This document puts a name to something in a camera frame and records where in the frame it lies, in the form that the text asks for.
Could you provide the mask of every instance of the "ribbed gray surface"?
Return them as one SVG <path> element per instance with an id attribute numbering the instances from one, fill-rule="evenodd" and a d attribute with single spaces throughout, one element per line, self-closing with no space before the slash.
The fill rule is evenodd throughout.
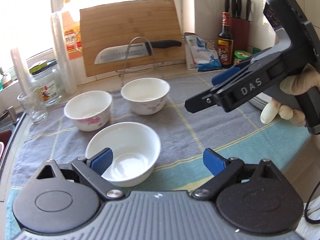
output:
<path id="1" fill-rule="evenodd" d="M 80 230 L 63 236 L 22 232 L 16 240 L 302 240 L 295 232 L 257 237 L 235 232 L 210 202 L 197 201 L 186 191 L 133 191 L 108 202 L 100 215 Z"/>

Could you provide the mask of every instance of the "blue gripper pad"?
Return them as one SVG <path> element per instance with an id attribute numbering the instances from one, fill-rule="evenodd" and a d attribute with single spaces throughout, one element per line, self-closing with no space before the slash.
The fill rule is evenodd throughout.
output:
<path id="1" fill-rule="evenodd" d="M 87 165 L 100 176 L 106 171 L 113 161 L 113 152 L 110 148 L 104 148 L 95 156 L 87 160 Z"/>
<path id="2" fill-rule="evenodd" d="M 228 70 L 219 74 L 218 76 L 213 77 L 211 80 L 211 83 L 214 86 L 219 85 L 222 82 L 225 82 L 228 78 L 232 77 L 234 74 L 236 74 L 240 70 L 241 70 L 241 68 L 239 68 L 239 67 L 229 68 Z"/>
<path id="3" fill-rule="evenodd" d="M 203 164 L 213 176 L 217 176 L 227 167 L 229 160 L 223 158 L 211 149 L 205 149 L 203 152 Z"/>

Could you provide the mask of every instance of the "gloved hand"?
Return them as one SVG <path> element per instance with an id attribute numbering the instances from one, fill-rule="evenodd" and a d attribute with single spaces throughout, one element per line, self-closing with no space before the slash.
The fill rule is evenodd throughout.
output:
<path id="1" fill-rule="evenodd" d="M 280 83 L 280 89 L 284 93 L 294 96 L 307 92 L 311 87 L 318 87 L 320 89 L 320 74 L 310 64 L 305 66 L 301 74 L 286 77 Z M 281 118 L 289 120 L 296 126 L 304 126 L 306 124 L 303 112 L 291 109 L 289 106 L 283 106 L 274 99 L 264 107 L 260 120 L 262 123 L 268 124 L 278 113 Z"/>

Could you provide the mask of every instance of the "glass cup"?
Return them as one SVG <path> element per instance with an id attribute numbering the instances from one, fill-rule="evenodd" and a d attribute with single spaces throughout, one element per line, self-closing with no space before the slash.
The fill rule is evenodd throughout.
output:
<path id="1" fill-rule="evenodd" d="M 42 105 L 37 89 L 33 90 L 30 95 L 25 95 L 22 92 L 18 96 L 18 101 L 34 123 L 40 123 L 48 116 L 48 112 Z"/>

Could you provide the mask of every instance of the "black cable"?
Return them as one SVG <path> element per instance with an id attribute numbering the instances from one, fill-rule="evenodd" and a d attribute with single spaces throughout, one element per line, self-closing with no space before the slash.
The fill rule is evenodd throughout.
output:
<path id="1" fill-rule="evenodd" d="M 310 224 L 312 224 L 312 225 L 318 225 L 318 224 L 320 224 L 320 219 L 318 219 L 318 220 L 313 220 L 313 219 L 311 219 L 311 218 L 308 217 L 308 207 L 309 207 L 311 198 L 313 197 L 314 193 L 315 193 L 316 190 L 318 189 L 319 185 L 320 185 L 320 181 L 318 182 L 317 186 L 314 188 L 313 192 L 311 193 L 311 195 L 310 195 L 310 197 L 309 197 L 309 199 L 308 199 L 308 201 L 307 201 L 306 207 L 305 207 L 305 209 L 304 209 L 304 218 L 305 218 L 305 220 L 306 220 L 308 223 L 310 223 Z"/>

